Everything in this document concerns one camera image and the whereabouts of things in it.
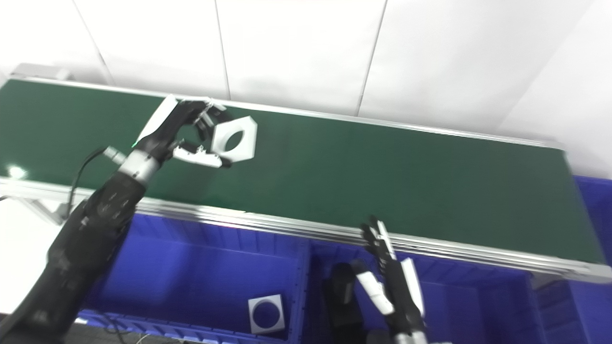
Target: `blue storage crate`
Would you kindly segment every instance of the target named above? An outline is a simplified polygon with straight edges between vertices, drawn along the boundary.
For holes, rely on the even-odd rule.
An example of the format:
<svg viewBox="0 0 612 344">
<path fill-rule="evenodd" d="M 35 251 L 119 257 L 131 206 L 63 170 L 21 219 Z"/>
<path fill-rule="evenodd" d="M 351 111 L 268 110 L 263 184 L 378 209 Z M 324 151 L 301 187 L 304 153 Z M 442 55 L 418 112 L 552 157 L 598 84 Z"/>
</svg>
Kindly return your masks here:
<svg viewBox="0 0 612 344">
<path fill-rule="evenodd" d="M 112 270 L 88 308 L 130 331 L 210 343 L 297 343 L 308 240 L 137 215 Z M 285 330 L 250 334 L 247 301 L 281 294 Z M 109 327 L 84 310 L 90 324 Z"/>
<path fill-rule="evenodd" d="M 575 177 L 608 264 L 612 263 L 612 181 Z M 557 281 L 536 291 L 549 344 L 612 343 L 612 284 Z"/>
<path fill-rule="evenodd" d="M 557 281 L 537 299 L 548 344 L 612 343 L 612 285 Z"/>
<path fill-rule="evenodd" d="M 376 272 L 373 257 L 352 246 L 313 242 L 303 342 L 331 344 L 321 287 L 335 263 L 363 259 Z M 546 344 L 530 274 L 503 267 L 410 256 L 420 278 L 425 322 L 431 342 L 453 344 Z M 385 329 L 360 284 L 355 291 L 366 329 Z"/>
<path fill-rule="evenodd" d="M 612 265 L 612 181 L 579 176 L 575 180 L 606 261 Z"/>
<path fill-rule="evenodd" d="M 576 181 L 610 261 L 612 181 Z M 432 342 L 612 343 L 612 285 L 558 281 L 533 292 L 525 271 L 398 254 L 407 256 L 419 274 Z M 88 306 L 120 329 L 208 344 L 331 344 L 323 280 L 335 263 L 354 258 L 376 271 L 373 257 L 354 245 L 137 215 Z M 282 295 L 286 331 L 249 334 L 247 300 L 272 294 Z M 365 327 L 386 328 L 359 284 L 356 296 Z M 91 309 L 80 316 L 113 327 Z"/>
</svg>

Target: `robotic arm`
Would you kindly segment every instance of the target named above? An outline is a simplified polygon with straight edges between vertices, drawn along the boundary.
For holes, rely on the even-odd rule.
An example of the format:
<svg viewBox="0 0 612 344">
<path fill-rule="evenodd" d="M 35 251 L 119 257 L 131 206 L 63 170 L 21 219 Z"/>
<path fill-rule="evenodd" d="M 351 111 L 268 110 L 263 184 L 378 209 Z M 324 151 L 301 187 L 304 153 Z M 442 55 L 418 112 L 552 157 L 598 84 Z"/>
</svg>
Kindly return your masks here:
<svg viewBox="0 0 612 344">
<path fill-rule="evenodd" d="M 376 217 L 361 224 L 365 249 L 376 258 L 385 284 L 377 281 L 361 260 L 351 262 L 359 283 L 385 316 L 395 344 L 427 344 L 423 316 L 425 307 L 419 280 L 410 258 L 398 261 L 389 234 Z"/>
<path fill-rule="evenodd" d="M 125 162 L 69 215 L 38 281 L 0 324 L 2 344 L 63 343 L 91 286 L 121 248 L 136 205 L 164 162 L 178 152 L 192 163 L 230 165 L 222 154 L 176 139 L 184 125 L 194 125 L 201 140 L 213 139 L 213 119 L 222 122 L 225 115 L 225 108 L 209 99 L 177 102 L 169 96 L 162 102 Z"/>
</svg>

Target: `circular hole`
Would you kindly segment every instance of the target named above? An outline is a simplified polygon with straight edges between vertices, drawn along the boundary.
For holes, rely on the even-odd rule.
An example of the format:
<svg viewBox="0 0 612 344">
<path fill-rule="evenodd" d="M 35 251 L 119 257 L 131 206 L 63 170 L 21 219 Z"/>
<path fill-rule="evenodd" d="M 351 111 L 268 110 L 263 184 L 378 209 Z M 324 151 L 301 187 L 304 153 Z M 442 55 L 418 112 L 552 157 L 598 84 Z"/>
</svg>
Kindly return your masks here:
<svg viewBox="0 0 612 344">
<path fill-rule="evenodd" d="M 274 326 L 279 318 L 280 312 L 271 302 L 263 302 L 253 310 L 253 321 L 263 329 Z"/>
<path fill-rule="evenodd" d="M 241 130 L 239 132 L 235 132 L 233 133 L 228 141 L 225 143 L 225 151 L 229 152 L 232 149 L 236 148 L 236 146 L 238 146 L 238 144 L 240 143 L 240 141 L 242 141 L 242 136 L 244 135 L 244 131 Z"/>
</svg>

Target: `white fingertip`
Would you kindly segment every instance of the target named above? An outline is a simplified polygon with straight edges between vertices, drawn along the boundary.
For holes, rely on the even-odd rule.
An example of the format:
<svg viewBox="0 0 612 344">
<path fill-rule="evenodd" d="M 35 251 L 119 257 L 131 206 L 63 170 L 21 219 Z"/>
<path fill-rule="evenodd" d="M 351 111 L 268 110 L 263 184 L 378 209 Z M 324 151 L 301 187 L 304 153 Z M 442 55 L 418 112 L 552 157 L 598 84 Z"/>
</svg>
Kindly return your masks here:
<svg viewBox="0 0 612 344">
<path fill-rule="evenodd" d="M 359 283 L 364 287 L 365 292 L 368 294 L 374 306 L 378 309 L 382 315 L 389 315 L 395 312 L 395 307 L 389 301 L 387 296 L 384 294 L 384 287 L 380 284 L 374 274 L 370 271 L 357 274 Z"/>
<path fill-rule="evenodd" d="M 197 165 L 221 167 L 223 162 L 217 154 L 209 154 L 206 151 L 191 153 L 182 148 L 175 148 L 173 156 L 179 160 Z"/>
<path fill-rule="evenodd" d="M 387 245 L 387 250 L 391 255 L 391 258 L 397 260 L 395 256 L 395 251 L 393 250 L 393 246 L 391 246 L 391 240 L 389 240 L 389 232 L 387 232 L 387 227 L 384 226 L 384 223 L 378 220 L 378 231 L 381 233 L 381 236 L 384 238 L 384 242 Z"/>
<path fill-rule="evenodd" d="M 164 122 L 168 115 L 170 115 L 178 103 L 178 100 L 176 100 L 172 94 L 168 94 L 168 96 L 164 98 L 162 103 L 157 107 L 157 110 L 153 112 L 147 124 L 144 125 L 143 131 L 140 132 L 136 142 L 139 142 L 140 139 L 159 128 L 159 126 Z"/>
<path fill-rule="evenodd" d="M 414 262 L 410 258 L 406 258 L 401 262 L 401 269 L 406 277 L 406 283 L 408 284 L 408 290 L 410 290 L 410 296 L 412 301 L 417 305 L 420 310 L 421 316 L 425 316 L 425 305 L 423 303 L 423 293 L 420 289 L 419 276 L 417 270 L 414 267 Z"/>
</svg>

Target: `black cable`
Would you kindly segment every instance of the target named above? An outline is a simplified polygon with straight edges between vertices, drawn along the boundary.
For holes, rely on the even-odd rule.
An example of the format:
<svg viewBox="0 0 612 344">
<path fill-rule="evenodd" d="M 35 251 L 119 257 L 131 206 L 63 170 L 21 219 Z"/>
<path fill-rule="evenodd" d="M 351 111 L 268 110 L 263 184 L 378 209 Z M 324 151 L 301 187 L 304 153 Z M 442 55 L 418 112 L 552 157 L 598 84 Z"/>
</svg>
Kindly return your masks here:
<svg viewBox="0 0 612 344">
<path fill-rule="evenodd" d="M 93 160 L 94 158 L 96 158 L 98 155 L 101 155 L 102 153 L 104 153 L 105 150 L 106 150 L 106 147 L 98 148 L 95 151 L 91 152 L 91 154 L 89 154 L 83 161 L 83 164 L 81 165 L 81 168 L 79 168 L 75 176 L 75 179 L 72 181 L 72 187 L 70 188 L 70 194 L 68 195 L 66 218 L 68 218 L 68 216 L 70 215 L 70 212 L 72 211 L 72 206 L 73 206 L 72 203 L 74 202 L 75 191 L 77 190 L 78 180 L 81 178 L 81 174 L 83 173 L 85 166 L 87 166 L 87 164 L 89 164 L 89 162 Z"/>
<path fill-rule="evenodd" d="M 123 335 L 124 335 L 124 334 L 126 334 L 126 333 L 129 333 L 129 332 L 122 333 L 122 332 L 121 332 L 121 330 L 119 329 L 119 326 L 117 325 L 116 320 L 111 319 L 111 318 L 110 318 L 110 317 L 109 317 L 109 316 L 108 316 L 106 313 L 100 312 L 99 310 L 95 310 L 95 309 L 94 309 L 94 311 L 95 311 L 96 313 L 98 313 L 99 315 L 102 315 L 102 316 L 104 317 L 104 319 L 106 319 L 106 321 L 108 321 L 108 322 L 109 322 L 109 323 L 110 323 L 110 324 L 113 326 L 114 332 L 113 332 L 113 331 L 110 331 L 109 329 L 107 329 L 107 328 L 105 328 L 105 327 L 103 327 L 104 332 L 106 332 L 106 333 L 108 333 L 108 334 L 114 334 L 114 335 L 117 335 L 117 339 L 119 339 L 119 343 L 121 343 L 121 344 L 127 344 L 127 343 L 125 342 L 125 340 L 123 339 Z"/>
</svg>

